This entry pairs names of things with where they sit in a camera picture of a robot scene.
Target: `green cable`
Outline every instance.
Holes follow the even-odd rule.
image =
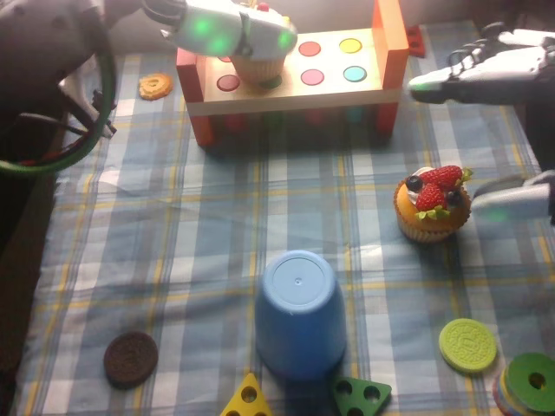
[[[105,54],[96,55],[96,60],[101,71],[101,87],[102,102],[98,117],[93,125],[92,131],[89,131],[90,138],[80,148],[69,154],[63,159],[48,163],[42,166],[24,166],[17,163],[0,160],[0,173],[10,175],[32,177],[44,175],[48,173],[58,172],[77,163],[79,160],[87,156],[96,146],[98,140],[102,136],[102,132],[110,113],[112,112],[112,104],[115,100],[115,62],[114,57],[109,50]]]

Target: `blueberry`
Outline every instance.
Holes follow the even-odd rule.
[[[412,192],[418,192],[422,189],[422,185],[424,185],[424,182],[422,182],[420,176],[413,175],[407,179],[407,188]]]
[[[447,193],[447,203],[450,205],[459,205],[462,202],[462,195],[459,191],[450,191]]]

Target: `checkered tablecloth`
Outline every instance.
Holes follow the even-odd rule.
[[[469,23],[423,35],[427,57],[409,59],[407,79],[444,67],[451,50],[477,38]],[[401,234],[392,205],[397,183],[421,166],[472,167],[470,192],[537,172],[510,107],[405,96],[385,146],[363,125],[286,122],[251,124],[248,137],[207,153],[179,83],[163,100],[138,98],[142,75],[176,76],[174,56],[120,64],[118,133],[59,177],[14,413],[214,416],[253,372],[274,415],[330,414],[323,386],[276,380],[254,348],[255,282],[294,249],[336,271],[349,337],[341,371],[391,385],[387,414],[499,414],[491,385],[500,368],[524,352],[555,356],[548,218],[471,217],[445,243],[424,246]],[[466,377],[441,358],[440,331],[458,317],[495,334],[490,371]],[[123,393],[107,383],[102,357],[134,329],[152,335],[160,361]]]

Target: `yellow triangle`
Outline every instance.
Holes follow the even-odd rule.
[[[220,416],[271,416],[253,373],[248,373]]]

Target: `plaid tablecloth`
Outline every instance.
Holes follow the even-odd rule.
[[[477,34],[470,23],[423,28],[426,59],[445,66]],[[509,107],[428,106],[403,97],[395,134],[373,146],[360,125],[285,123],[219,150],[197,147],[180,86],[138,99],[142,75],[172,55],[120,60],[118,133],[61,173],[14,413],[219,414],[254,372],[274,415],[327,415],[320,385],[276,380],[253,343],[254,285],[273,257],[304,249],[335,269],[348,319],[342,373],[393,387],[387,414],[499,414],[491,385],[516,354],[555,355],[555,234],[545,220],[482,224],[445,243],[411,244],[392,205],[421,166],[470,166],[470,192],[538,171]],[[441,358],[449,321],[495,334],[499,359],[466,377]],[[106,346],[138,329],[160,361],[141,387],[110,388]]]

